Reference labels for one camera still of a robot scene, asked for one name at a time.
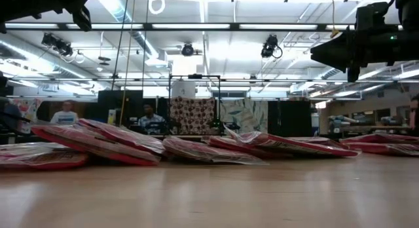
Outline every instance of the red package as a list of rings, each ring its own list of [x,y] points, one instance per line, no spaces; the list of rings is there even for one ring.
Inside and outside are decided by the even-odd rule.
[[[232,130],[226,128],[228,133],[240,143],[248,145],[256,145],[281,153],[292,153],[299,155],[330,155],[336,157],[353,157],[359,153],[349,151],[339,147],[331,147],[326,145],[299,142],[279,136],[262,132],[250,132],[245,134],[236,134]]]
[[[334,140],[330,140],[328,138],[323,138],[323,137],[288,137],[287,139],[297,140],[299,142],[306,142],[306,143],[316,143],[316,144],[321,144],[321,145],[326,145],[326,146],[331,146],[331,147],[338,147],[342,149],[349,149],[349,147],[344,145],[343,143],[338,143]]]
[[[249,155],[226,149],[210,147],[204,143],[190,142],[171,137],[163,140],[164,148],[169,153],[204,162],[229,162],[248,165],[266,165],[264,161]]]
[[[0,146],[0,166],[63,170],[86,164],[87,154],[57,143],[19,143]]]
[[[348,143],[351,150],[395,156],[419,156],[419,145],[394,143]]]
[[[124,145],[157,155],[163,154],[164,147],[162,141],[154,137],[88,119],[80,119],[79,124],[88,127],[89,130],[102,134],[110,140]]]
[[[375,133],[340,140],[341,143],[406,143],[419,144],[419,137]]]
[[[202,138],[209,146],[218,147],[221,149],[228,149],[231,151],[239,151],[242,153],[249,153],[250,155],[256,156],[260,159],[280,159],[284,157],[291,157],[290,154],[286,153],[271,153],[264,151],[263,149],[258,149],[252,145],[245,145],[238,143],[236,140],[220,137],[220,136],[210,136],[207,138]]]
[[[46,140],[108,159],[142,166],[156,165],[160,160],[159,157],[148,152],[107,140],[81,126],[75,128],[73,126],[35,125],[31,129],[36,135]]]

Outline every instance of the wall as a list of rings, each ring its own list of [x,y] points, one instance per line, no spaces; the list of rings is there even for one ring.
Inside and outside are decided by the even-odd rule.
[[[390,113],[392,116],[394,116],[397,114],[397,107],[409,105],[410,99],[419,93],[418,85],[410,85],[410,90],[406,93],[401,93],[399,88],[400,86],[396,86],[395,88],[391,89],[385,89],[383,98],[379,98],[377,96],[377,92],[373,92],[370,95],[365,96],[364,100],[352,102],[332,102],[327,106],[328,114],[343,115],[361,111],[390,108]]]

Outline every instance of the ceiling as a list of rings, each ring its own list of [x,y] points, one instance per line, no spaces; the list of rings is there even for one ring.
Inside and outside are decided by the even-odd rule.
[[[127,0],[120,0],[122,6]],[[368,5],[376,1],[389,0],[164,0],[165,7],[160,14],[153,14],[148,9],[149,0],[128,0],[127,11],[131,19],[137,23],[300,23],[300,24],[332,24],[333,7],[335,22],[337,24],[353,24],[355,22],[356,8]],[[104,3],[114,3],[112,0],[88,0],[86,7],[90,11],[92,23],[115,23],[114,16]],[[153,2],[153,8],[159,9],[160,1]],[[42,19],[36,20],[25,17],[11,22],[38,24],[44,23],[73,23],[72,15],[66,11],[63,14],[46,12]],[[394,6],[386,15],[387,24],[398,24],[397,11]],[[148,57],[137,41],[131,38],[127,31],[43,31],[43,30],[10,30],[8,35],[19,38],[22,42],[31,44],[55,57],[58,53],[41,44],[45,33],[53,33],[55,36],[70,42],[74,50],[82,55],[64,58],[70,65],[75,66],[91,74],[89,77],[109,78],[114,71],[119,77],[124,78],[128,71],[128,78],[168,78],[171,67],[153,66],[144,63]],[[249,78],[257,75],[260,79],[320,79],[321,74],[331,70],[330,67],[310,59],[310,48],[329,41],[330,32],[288,32],[288,31],[144,31],[143,35],[149,44],[156,50],[164,50],[167,59],[177,60],[180,49],[185,43],[192,43],[199,55],[193,60],[197,63],[196,72],[209,75],[221,75],[229,79]],[[261,49],[269,35],[277,35],[280,46],[283,48],[283,56],[279,60],[273,58],[263,60]],[[204,54],[208,66],[204,65]],[[109,66],[99,65],[99,56],[111,59]],[[400,65],[396,63],[391,68],[384,68],[384,64],[374,64],[361,70],[361,74],[376,71],[366,80],[391,79],[400,74]],[[416,63],[405,63],[406,70],[414,69]],[[29,77],[25,73],[15,77]],[[346,75],[337,73],[329,80],[346,80]],[[140,86],[140,81],[128,81],[128,86]],[[167,86],[167,81],[144,81],[145,86]],[[225,86],[248,86],[249,83],[226,82]],[[347,88],[360,91],[364,88],[375,86],[371,83],[353,85],[336,85],[330,83],[270,83],[263,91],[269,91],[273,87],[291,87],[298,90],[296,94],[310,95],[318,91],[333,90],[343,92]]]

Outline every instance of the person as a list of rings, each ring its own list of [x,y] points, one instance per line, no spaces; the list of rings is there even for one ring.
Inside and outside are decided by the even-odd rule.
[[[73,104],[70,101],[63,102],[63,111],[56,112],[51,119],[55,124],[75,124],[79,121],[77,113],[71,111]]]
[[[22,117],[22,114],[20,113],[19,107],[10,103],[8,100],[3,101],[4,109],[3,112],[8,113],[10,115],[14,115],[16,117]],[[14,119],[12,117],[3,115],[2,120],[4,124],[6,124],[11,129],[21,131],[22,129],[22,120]]]
[[[161,130],[158,127],[153,128],[150,126],[151,123],[164,123],[164,118],[155,114],[153,107],[149,104],[144,105],[144,114],[145,116],[139,119],[138,125],[140,125],[148,134],[160,134]]]
[[[410,134],[412,136],[419,136],[419,94],[410,101]]]

